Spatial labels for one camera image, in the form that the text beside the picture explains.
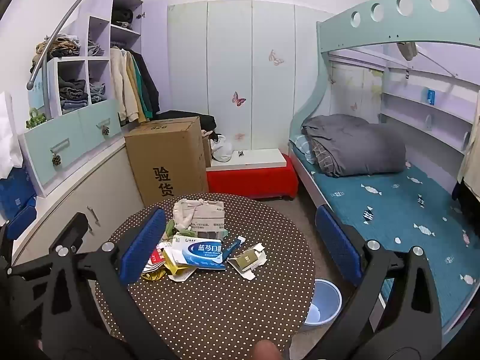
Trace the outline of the person's right hand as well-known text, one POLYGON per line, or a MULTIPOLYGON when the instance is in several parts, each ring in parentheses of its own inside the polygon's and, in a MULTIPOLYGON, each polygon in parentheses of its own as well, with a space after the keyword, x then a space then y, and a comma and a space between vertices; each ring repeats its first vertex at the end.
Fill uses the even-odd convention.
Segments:
POLYGON ((276 345, 269 340, 261 340, 255 344, 251 352, 252 360, 281 360, 282 355, 276 345))

